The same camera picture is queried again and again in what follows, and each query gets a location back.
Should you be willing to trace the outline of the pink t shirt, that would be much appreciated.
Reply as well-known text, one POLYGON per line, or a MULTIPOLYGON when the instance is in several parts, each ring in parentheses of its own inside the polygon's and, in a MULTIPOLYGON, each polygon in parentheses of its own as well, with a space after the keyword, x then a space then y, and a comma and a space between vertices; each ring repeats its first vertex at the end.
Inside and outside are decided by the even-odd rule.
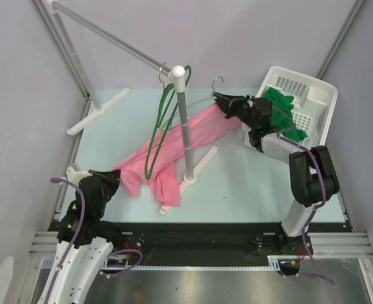
MULTIPOLYGON (((242 122, 236 118, 224 118, 224 113, 213 103, 189 119, 191 147, 210 144, 230 130, 240 128, 242 122)), ((180 205, 180 184, 177 178, 176 163, 184 157, 181 126, 168 130, 158 153, 150 179, 146 179, 144 168, 148 155, 149 142, 145 142, 126 159, 115 165, 119 169, 120 185, 131 197, 138 197, 141 184, 150 186, 155 200, 164 206, 180 205)))

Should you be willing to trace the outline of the green t shirt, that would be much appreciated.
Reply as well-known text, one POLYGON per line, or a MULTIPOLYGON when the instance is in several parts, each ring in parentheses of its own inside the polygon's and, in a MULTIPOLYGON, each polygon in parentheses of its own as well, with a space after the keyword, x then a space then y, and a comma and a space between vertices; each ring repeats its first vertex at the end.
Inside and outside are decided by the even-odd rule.
POLYGON ((272 103, 271 126, 276 132, 282 131, 284 137, 297 143, 308 137, 306 132, 293 127, 293 96, 283 95, 277 89, 270 87, 262 97, 272 103))

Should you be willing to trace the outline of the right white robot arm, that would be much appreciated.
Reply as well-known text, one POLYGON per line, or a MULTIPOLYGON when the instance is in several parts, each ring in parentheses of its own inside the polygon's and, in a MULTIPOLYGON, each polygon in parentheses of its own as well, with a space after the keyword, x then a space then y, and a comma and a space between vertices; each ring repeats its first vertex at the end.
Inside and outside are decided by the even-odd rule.
POLYGON ((212 96, 226 119, 238 118, 250 128, 252 148, 289 165, 293 202, 281 222, 282 234, 276 248, 290 254, 298 247, 298 236, 306 233, 318 209, 339 191, 339 181, 326 146, 306 146, 284 136, 295 130, 293 119, 266 98, 231 96, 213 92, 212 96))

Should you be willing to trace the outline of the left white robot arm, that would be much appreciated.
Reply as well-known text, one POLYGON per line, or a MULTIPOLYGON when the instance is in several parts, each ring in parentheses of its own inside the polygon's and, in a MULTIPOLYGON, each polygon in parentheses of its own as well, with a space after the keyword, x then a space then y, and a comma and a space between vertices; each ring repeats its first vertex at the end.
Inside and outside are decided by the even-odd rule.
POLYGON ((39 303, 83 303, 103 262, 123 247, 117 224, 104 221, 106 204, 120 186, 120 170, 76 171, 52 183, 75 190, 75 199, 60 220, 56 253, 39 303))

